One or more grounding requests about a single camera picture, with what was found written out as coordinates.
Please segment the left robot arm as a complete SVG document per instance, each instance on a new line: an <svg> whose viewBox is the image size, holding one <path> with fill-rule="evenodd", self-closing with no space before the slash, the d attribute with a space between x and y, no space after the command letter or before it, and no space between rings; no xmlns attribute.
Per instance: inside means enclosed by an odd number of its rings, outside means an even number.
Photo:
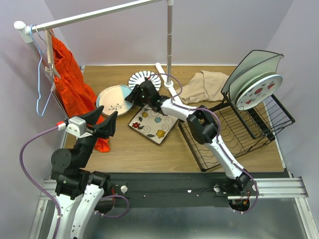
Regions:
<svg viewBox="0 0 319 239"><path fill-rule="evenodd" d="M57 206L49 235L55 239L81 239L98 201L110 193L108 174L84 169L97 140L115 134L118 112L114 111L99 123L103 109L100 106L57 125L77 140L72 148L60 148L51 157Z"/></svg>

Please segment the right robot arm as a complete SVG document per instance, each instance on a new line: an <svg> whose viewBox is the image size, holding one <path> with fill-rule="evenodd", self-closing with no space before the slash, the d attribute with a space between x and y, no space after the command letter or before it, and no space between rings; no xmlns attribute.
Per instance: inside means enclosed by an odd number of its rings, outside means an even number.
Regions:
<svg viewBox="0 0 319 239"><path fill-rule="evenodd" d="M150 81L135 85L125 101L143 107L149 106L154 112L172 116L188 124L192 137L213 153L230 181L229 189L235 195L247 190L253 182L256 196L259 196L257 182L247 170L234 158L220 135L220 120L206 107L190 107L177 100L179 94L171 98L160 95Z"/></svg>

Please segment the square leaf pattern plate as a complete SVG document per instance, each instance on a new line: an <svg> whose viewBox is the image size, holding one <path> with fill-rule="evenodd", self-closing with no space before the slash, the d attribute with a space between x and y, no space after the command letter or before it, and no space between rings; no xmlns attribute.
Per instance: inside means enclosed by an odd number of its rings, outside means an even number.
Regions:
<svg viewBox="0 0 319 239"><path fill-rule="evenodd" d="M142 107L130 120L128 126L156 145L161 145L177 121L176 117L162 115L149 107Z"/></svg>

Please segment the white blue rimmed plate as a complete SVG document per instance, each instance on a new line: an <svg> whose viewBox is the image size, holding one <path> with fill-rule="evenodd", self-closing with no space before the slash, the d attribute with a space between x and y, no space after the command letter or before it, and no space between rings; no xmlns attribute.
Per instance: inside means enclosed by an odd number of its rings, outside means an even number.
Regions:
<svg viewBox="0 0 319 239"><path fill-rule="evenodd" d="M235 101L236 108L246 111L257 106L271 96L281 86L282 82L283 77L279 74L258 80L242 93L238 101Z"/></svg>

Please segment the blue striped white plate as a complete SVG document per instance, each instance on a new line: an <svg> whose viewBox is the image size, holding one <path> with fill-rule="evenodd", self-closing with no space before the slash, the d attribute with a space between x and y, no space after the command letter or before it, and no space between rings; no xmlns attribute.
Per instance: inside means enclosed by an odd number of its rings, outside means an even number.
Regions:
<svg viewBox="0 0 319 239"><path fill-rule="evenodd" d="M145 80L150 80L157 91L161 87L161 79L155 72L149 70L138 71L134 73L128 80L128 86L133 89L135 85L140 85Z"/></svg>

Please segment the cream round plate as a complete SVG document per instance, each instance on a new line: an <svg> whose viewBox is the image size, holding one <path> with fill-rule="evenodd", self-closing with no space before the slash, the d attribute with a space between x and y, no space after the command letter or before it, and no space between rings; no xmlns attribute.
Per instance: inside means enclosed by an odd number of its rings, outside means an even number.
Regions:
<svg viewBox="0 0 319 239"><path fill-rule="evenodd" d="M106 89L104 89L103 91L101 91L99 93L99 95L97 96L97 99L96 99L96 108L98 108L100 106L100 99L101 97L103 96L104 92L106 91Z"/></svg>

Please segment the cream and teal plate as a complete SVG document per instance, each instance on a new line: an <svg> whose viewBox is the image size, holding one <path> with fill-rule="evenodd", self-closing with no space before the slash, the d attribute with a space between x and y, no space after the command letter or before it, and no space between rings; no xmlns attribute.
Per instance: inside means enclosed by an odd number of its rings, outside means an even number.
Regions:
<svg viewBox="0 0 319 239"><path fill-rule="evenodd" d="M104 106L102 115L108 117L114 111L118 116L125 115L133 106L132 103L125 101L125 97L131 93L132 89L126 85L115 85L108 87L100 99L100 106Z"/></svg>

